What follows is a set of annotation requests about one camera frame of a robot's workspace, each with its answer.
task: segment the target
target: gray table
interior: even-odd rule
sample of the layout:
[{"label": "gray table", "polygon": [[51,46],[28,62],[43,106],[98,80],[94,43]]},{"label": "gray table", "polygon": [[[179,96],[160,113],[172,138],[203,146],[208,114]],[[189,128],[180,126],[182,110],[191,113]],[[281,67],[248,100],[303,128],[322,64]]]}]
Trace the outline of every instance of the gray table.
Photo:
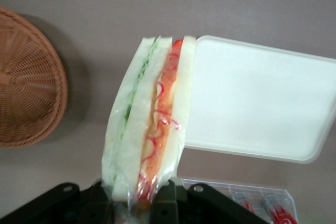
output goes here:
[{"label": "gray table", "polygon": [[[214,35],[336,58],[336,0],[0,0],[55,46],[70,85],[68,110],[42,142],[0,150],[0,216],[53,186],[101,176],[107,119],[144,36]],[[287,189],[300,223],[336,220],[336,124],[308,165],[186,149],[179,176]]]}]

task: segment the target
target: red pen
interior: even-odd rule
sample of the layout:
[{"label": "red pen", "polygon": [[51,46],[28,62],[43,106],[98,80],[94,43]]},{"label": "red pen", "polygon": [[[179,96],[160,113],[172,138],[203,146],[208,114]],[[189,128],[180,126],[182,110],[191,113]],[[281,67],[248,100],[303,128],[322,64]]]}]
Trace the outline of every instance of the red pen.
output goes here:
[{"label": "red pen", "polygon": [[241,205],[242,207],[246,208],[247,210],[249,210],[250,212],[252,212],[253,214],[256,214],[253,210],[253,208],[251,207],[250,203],[247,200],[246,194],[243,193],[242,191],[237,191],[233,194],[231,194],[231,199],[235,202],[238,203],[239,205]]},{"label": "red pen", "polygon": [[298,224],[295,218],[283,206],[280,198],[270,194],[262,199],[262,204],[274,224]]}]

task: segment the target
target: white plastic lid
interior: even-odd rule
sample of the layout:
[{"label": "white plastic lid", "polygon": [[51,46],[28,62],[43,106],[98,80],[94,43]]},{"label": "white plastic lid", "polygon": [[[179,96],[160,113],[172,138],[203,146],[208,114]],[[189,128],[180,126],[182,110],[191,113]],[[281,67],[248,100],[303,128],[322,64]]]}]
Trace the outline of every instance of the white plastic lid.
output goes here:
[{"label": "white plastic lid", "polygon": [[336,113],[336,60],[197,40],[186,147],[309,163]]}]

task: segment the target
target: plastic wrap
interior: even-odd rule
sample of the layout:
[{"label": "plastic wrap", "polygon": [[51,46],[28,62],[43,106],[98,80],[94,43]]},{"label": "plastic wrap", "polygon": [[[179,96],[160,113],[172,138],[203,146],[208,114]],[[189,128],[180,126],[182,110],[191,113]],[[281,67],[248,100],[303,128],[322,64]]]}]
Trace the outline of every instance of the plastic wrap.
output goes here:
[{"label": "plastic wrap", "polygon": [[195,38],[144,38],[122,80],[106,132],[102,180],[114,201],[148,207],[176,176],[190,110]]}]

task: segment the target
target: wicker basket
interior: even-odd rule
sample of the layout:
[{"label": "wicker basket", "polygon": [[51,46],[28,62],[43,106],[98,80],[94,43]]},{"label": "wicker basket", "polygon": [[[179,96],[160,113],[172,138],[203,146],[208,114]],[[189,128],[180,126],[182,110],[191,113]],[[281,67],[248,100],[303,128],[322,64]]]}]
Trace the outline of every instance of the wicker basket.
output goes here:
[{"label": "wicker basket", "polygon": [[0,147],[32,145],[50,134],[64,114],[67,91],[48,39],[0,7]]}]

